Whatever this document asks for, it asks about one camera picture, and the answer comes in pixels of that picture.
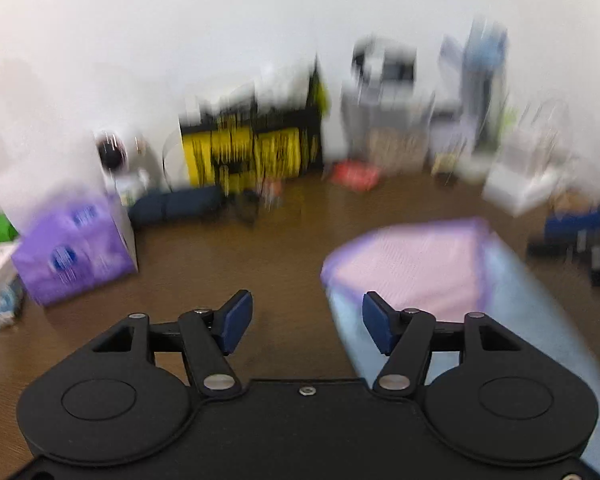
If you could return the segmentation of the black watch on stand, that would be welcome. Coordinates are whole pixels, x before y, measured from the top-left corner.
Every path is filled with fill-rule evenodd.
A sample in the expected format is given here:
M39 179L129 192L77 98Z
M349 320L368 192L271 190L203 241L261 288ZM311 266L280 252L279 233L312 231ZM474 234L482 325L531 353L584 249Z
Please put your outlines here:
M368 37L358 41L351 67L362 87L413 87L416 79L415 48L388 39Z

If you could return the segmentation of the white power strip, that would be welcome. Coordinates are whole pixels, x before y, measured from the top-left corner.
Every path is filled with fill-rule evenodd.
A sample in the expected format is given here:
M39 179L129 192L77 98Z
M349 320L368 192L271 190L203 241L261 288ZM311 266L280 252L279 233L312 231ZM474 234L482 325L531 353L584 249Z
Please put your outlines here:
M546 203L564 172L548 167L542 174L529 177L496 162L482 189L482 198L512 217L519 217Z

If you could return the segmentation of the small blue wrapped packet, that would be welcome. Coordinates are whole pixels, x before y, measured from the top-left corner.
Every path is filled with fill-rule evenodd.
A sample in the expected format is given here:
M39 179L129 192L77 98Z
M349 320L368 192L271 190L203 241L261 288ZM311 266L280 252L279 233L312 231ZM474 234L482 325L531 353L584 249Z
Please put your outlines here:
M0 292L0 331L14 326L20 318L24 292L13 282Z

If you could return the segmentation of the black yellow cardboard box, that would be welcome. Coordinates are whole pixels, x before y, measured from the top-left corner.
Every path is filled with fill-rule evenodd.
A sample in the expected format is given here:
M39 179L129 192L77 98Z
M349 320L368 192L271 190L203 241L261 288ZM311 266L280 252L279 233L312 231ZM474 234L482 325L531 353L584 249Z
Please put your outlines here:
M328 93L314 63L283 78L263 98L249 91L219 110L203 108L196 119L181 118L190 185L239 194L322 168L328 111Z

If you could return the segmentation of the blue water bottle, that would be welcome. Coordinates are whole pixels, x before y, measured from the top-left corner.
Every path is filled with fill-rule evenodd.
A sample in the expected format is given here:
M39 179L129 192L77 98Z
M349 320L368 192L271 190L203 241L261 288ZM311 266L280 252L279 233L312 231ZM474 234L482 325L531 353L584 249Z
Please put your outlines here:
M506 101L507 29L498 22L475 18L463 52L460 99L476 122L475 148L494 152Z

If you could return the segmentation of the clear plastic food container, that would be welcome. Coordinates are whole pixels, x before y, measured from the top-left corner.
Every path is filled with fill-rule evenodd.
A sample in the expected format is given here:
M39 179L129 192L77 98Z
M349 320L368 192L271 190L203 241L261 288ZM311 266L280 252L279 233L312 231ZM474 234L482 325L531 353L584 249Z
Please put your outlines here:
M422 171L436 97L410 88L346 87L340 116L347 154L384 176Z

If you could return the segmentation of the small white box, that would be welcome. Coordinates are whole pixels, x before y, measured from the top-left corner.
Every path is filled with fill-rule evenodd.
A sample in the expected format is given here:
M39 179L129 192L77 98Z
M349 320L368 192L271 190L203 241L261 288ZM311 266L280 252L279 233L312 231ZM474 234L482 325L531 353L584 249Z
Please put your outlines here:
M429 125L429 159L454 151L457 144L463 143L466 130L466 117L459 106L437 107Z

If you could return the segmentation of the purple tissue pack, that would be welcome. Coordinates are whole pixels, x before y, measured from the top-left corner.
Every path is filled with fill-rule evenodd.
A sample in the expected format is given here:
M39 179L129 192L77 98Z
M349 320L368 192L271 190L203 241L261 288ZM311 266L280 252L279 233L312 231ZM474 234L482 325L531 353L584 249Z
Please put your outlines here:
M115 195L87 195L45 211L21 237L12 262L43 307L138 270L131 221Z

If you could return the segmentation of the red packet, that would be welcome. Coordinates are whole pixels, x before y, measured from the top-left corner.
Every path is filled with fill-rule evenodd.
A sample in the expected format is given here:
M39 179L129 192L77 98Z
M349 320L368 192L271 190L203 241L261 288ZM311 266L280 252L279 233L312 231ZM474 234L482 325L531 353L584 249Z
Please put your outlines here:
M380 171L359 160L343 160L332 166L329 181L355 192L368 192L380 181Z

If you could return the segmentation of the pink blue purple garment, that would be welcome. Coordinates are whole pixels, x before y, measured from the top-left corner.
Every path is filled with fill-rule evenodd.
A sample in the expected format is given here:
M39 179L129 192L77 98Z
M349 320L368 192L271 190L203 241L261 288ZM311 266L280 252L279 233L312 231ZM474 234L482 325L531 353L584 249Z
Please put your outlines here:
M460 322L483 311L579 375L600 404L600 364L564 311L516 254L478 218L399 224L366 233L327 256L321 270L332 317L358 376L387 361L362 319L366 292L396 310L414 307ZM583 458L600 472L600 418Z

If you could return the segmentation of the dark blue pouch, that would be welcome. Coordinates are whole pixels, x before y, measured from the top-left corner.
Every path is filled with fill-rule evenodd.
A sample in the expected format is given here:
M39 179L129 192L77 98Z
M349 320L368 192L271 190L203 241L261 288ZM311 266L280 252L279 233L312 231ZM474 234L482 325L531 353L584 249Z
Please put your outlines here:
M219 211L223 200L223 194L216 186L151 192L129 209L129 218L134 228L176 220L198 220Z

